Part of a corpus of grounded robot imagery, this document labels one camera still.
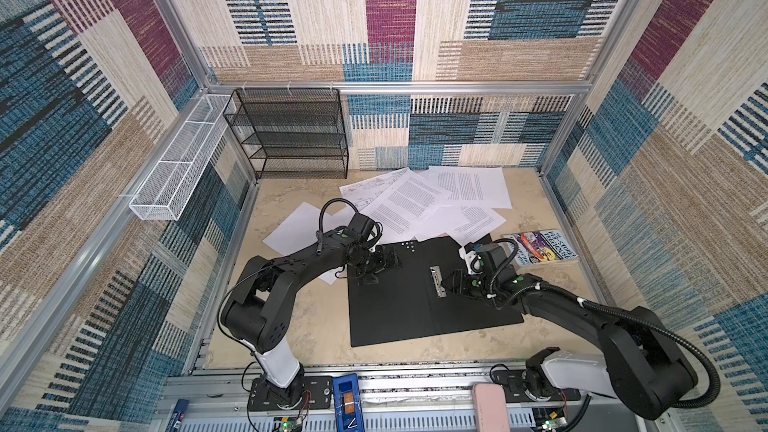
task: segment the wire shelf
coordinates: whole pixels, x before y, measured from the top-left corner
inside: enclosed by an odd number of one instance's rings
[[[234,112],[230,96],[206,95],[130,201],[141,220],[178,220],[226,130],[224,114]]]
[[[237,89],[226,123],[259,178],[346,178],[349,147],[335,89]]]

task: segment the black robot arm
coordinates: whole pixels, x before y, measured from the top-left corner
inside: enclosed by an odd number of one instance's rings
[[[510,242],[512,253],[507,254],[498,242]],[[476,253],[481,266],[472,275],[451,277],[446,288],[485,300],[499,310],[512,307],[543,318],[591,342],[603,353],[613,392],[642,418],[654,420],[670,407],[703,407],[717,397],[720,378],[715,366],[691,342],[668,331],[654,312],[596,304],[535,275],[518,275],[512,265],[517,250],[510,239],[479,247]],[[698,377],[678,345],[702,363],[709,378],[708,389],[698,398],[682,400],[696,387]]]
[[[325,271],[366,260],[375,224],[356,213],[348,226],[325,232],[321,247],[316,243],[274,260],[253,257],[221,309],[221,323],[252,352],[272,350],[285,337],[299,289]],[[270,296],[264,301],[256,290]]]
[[[502,288],[511,294],[527,289],[513,308],[560,325],[599,348],[616,396],[640,417],[658,418],[696,387],[696,372],[675,341],[645,325],[666,330],[654,312],[643,307],[631,312],[605,306],[582,308],[575,295],[569,297],[570,292],[560,292],[531,274]]]

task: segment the marble floor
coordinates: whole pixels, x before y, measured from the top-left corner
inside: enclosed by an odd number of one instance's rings
[[[280,256],[262,241],[302,202],[322,207],[329,199],[340,196],[339,186],[381,173],[350,171],[346,179],[264,179],[229,286],[236,284],[251,257]],[[506,168],[504,177],[513,208],[496,209],[507,221],[491,233],[492,238],[511,232],[559,228],[532,168]],[[341,204],[333,204],[329,213],[336,213],[341,207]],[[594,298],[577,260],[563,264],[533,264],[524,270],[582,297]],[[523,324],[352,348],[345,281],[337,280],[328,285],[316,279],[299,291],[287,337],[293,354],[304,365],[527,358],[549,346],[578,353],[597,353],[592,344],[557,325],[535,317],[524,316],[524,320]],[[242,368],[251,360],[245,347],[227,339],[218,330],[214,331],[206,368]]]

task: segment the black board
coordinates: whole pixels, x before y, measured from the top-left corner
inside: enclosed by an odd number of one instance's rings
[[[486,235],[478,243],[490,241]],[[354,278],[350,267],[347,287],[352,347],[523,322],[520,313],[512,308],[497,311],[485,301],[451,292],[438,297],[430,267],[439,266],[444,278],[454,269],[466,267],[452,238],[436,237],[394,247],[402,268],[380,272],[378,284],[363,284]]]

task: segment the white mesh shelf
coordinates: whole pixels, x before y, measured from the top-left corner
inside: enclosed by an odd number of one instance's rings
[[[178,220],[226,130],[230,96],[206,95],[184,121],[154,165],[130,210],[141,220]]]

